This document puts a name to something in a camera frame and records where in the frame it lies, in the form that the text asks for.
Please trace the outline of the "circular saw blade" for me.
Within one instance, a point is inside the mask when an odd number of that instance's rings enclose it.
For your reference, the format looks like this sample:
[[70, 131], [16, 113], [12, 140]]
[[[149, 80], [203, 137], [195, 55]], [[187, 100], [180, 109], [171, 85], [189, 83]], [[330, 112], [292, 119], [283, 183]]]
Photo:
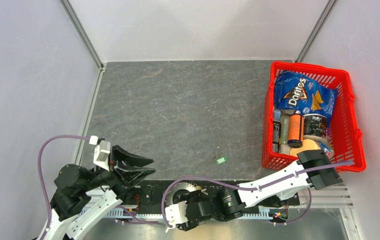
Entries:
[[189, 194], [190, 192], [194, 191], [202, 191], [205, 192], [206, 189], [202, 188], [201, 186], [188, 181], [180, 181], [177, 184], [175, 184], [169, 192], [166, 194], [165, 197], [165, 206], [168, 207], [173, 204], [179, 203], [179, 197], [184, 194]]

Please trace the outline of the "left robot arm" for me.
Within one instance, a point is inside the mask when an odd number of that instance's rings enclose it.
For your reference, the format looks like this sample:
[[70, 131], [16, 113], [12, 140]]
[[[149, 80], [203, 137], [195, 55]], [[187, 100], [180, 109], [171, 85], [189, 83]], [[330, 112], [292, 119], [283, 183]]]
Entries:
[[67, 164], [59, 171], [39, 240], [83, 239], [109, 211], [130, 204], [135, 186], [156, 171], [149, 167], [152, 158], [118, 145], [97, 145], [93, 163], [93, 169]]

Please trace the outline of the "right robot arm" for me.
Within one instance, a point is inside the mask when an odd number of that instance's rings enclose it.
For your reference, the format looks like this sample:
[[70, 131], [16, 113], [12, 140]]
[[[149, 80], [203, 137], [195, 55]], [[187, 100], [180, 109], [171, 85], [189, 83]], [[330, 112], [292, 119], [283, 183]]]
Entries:
[[321, 190], [342, 183], [336, 168], [346, 162], [331, 163], [326, 153], [306, 150], [298, 153], [297, 160], [283, 169], [263, 178], [230, 185], [222, 185], [216, 195], [208, 196], [199, 190], [179, 198], [178, 203], [162, 207], [162, 216], [169, 229], [191, 230], [208, 220], [228, 222], [241, 218], [244, 209], [256, 206], [264, 200], [274, 205], [292, 198], [298, 191], [314, 188]]

